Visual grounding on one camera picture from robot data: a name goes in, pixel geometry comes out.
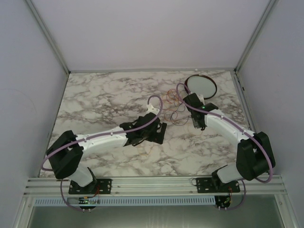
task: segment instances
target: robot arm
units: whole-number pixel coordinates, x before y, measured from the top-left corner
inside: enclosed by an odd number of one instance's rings
[[[236,163],[224,166],[212,173],[213,182],[216,187],[239,179],[250,181],[269,170],[265,156],[257,145],[244,133],[241,133],[236,126],[225,121],[223,117],[229,118],[218,107],[212,103],[203,104],[196,94],[188,95],[184,98],[184,101],[194,108],[218,114],[220,117],[187,108],[191,112],[194,127],[201,128],[202,130],[205,127],[211,127],[237,148]],[[263,132],[245,131],[262,145],[271,161],[272,167],[274,167],[276,163],[268,136]]]
[[[137,120],[130,123],[122,123],[109,131],[104,131],[94,134],[78,134],[75,135],[72,131],[64,132],[48,149],[47,155],[54,150],[66,145],[70,142],[85,139],[84,141],[74,144],[71,147],[63,149],[60,153],[56,153],[49,158],[53,172],[57,179],[69,178],[77,184],[79,189],[84,192],[92,192],[96,188],[97,180],[88,167],[80,164],[83,153],[90,154],[96,151],[109,150],[111,148],[123,146],[136,146],[144,140],[163,143],[166,123],[161,123],[157,118],[150,125],[133,132],[124,131],[131,130],[143,126],[156,117],[158,109],[148,106],[148,112],[145,116],[139,116]],[[120,134],[110,134],[93,138],[91,136],[96,134],[123,132]]]

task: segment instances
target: white wall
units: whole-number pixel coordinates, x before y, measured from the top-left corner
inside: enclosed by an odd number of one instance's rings
[[[10,228],[38,174],[66,76],[23,1],[1,1],[0,31],[0,221]]]
[[[241,78],[260,130],[271,140],[277,172],[304,227],[304,1],[281,0]]]
[[[235,67],[268,0],[33,0],[70,70]]]

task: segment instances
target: marble pattern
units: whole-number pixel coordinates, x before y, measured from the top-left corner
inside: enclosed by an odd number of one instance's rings
[[[163,95],[178,82],[198,72],[133,72],[72,74],[53,130],[55,139],[66,130],[75,134],[95,133],[131,122],[144,115],[150,95]],[[230,72],[199,72],[210,76],[218,85],[217,94],[209,102],[217,105],[228,117],[246,126]],[[154,98],[152,104],[159,101]],[[187,117],[189,112],[179,114]],[[211,128],[193,128],[191,119],[184,126],[168,123],[162,145],[143,142],[132,147],[116,148],[83,155],[81,163],[96,176],[164,176],[208,175],[232,163],[236,149]],[[41,177],[54,176],[41,171]]]

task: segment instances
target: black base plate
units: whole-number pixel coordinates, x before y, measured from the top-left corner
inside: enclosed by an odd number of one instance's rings
[[[83,195],[83,194],[85,194],[85,195],[93,194],[94,195],[94,194],[96,194],[97,187],[99,188],[99,193],[98,193],[99,195],[111,194],[112,179],[97,179],[96,188],[94,188],[90,192],[88,192],[85,188],[80,187],[76,182],[71,181],[68,193],[70,195]]]
[[[241,191],[237,180],[224,184],[218,189],[215,189],[211,182],[211,177],[196,178],[196,187],[198,189],[198,193],[228,193],[230,192],[229,188],[232,189],[232,192]]]

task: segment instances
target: ventilation grille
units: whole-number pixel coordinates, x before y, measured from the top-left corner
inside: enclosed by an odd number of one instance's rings
[[[96,203],[95,206],[215,205],[214,196],[94,197],[90,201]],[[77,198],[68,198],[68,202],[71,205],[78,206],[78,204],[75,204]],[[43,197],[36,198],[35,206],[65,206],[65,203],[61,198]]]

